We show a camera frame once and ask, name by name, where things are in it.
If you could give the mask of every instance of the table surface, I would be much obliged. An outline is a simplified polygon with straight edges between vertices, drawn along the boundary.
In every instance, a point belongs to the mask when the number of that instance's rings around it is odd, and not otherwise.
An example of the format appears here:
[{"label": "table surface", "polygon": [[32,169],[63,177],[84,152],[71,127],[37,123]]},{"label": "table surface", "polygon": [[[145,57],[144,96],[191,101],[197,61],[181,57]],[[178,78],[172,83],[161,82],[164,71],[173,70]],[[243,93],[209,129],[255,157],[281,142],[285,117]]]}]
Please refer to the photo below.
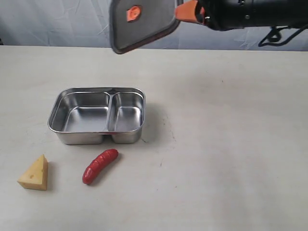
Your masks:
[{"label": "table surface", "polygon": [[[0,230],[302,231],[308,53],[0,46]],[[137,87],[142,140],[70,146],[47,126],[71,87]],[[120,159],[92,186],[85,167]],[[48,190],[16,181],[49,161]]]}]

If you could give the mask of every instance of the white backdrop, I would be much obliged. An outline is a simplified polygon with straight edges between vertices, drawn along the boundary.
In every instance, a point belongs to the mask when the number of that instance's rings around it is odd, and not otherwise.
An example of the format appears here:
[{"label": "white backdrop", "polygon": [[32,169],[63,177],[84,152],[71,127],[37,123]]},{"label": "white backdrop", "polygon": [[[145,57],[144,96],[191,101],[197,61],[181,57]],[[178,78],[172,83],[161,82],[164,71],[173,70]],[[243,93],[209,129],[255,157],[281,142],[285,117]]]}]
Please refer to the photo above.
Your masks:
[{"label": "white backdrop", "polygon": [[[110,47],[110,0],[0,0],[0,38],[5,45]],[[157,49],[308,51],[308,31],[290,44],[260,49],[269,28],[229,32],[181,23],[171,35],[145,47]]]}]

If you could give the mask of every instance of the metal container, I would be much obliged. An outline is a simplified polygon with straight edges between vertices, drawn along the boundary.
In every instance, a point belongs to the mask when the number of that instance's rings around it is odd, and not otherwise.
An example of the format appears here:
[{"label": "metal container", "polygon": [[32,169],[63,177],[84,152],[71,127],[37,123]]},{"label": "metal container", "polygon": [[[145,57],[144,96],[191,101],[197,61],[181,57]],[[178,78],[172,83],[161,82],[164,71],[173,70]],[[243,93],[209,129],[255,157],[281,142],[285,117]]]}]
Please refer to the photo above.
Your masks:
[{"label": "metal container", "polygon": [[58,96],[48,126],[65,144],[115,143],[141,137],[145,95],[136,88],[72,88]]}]

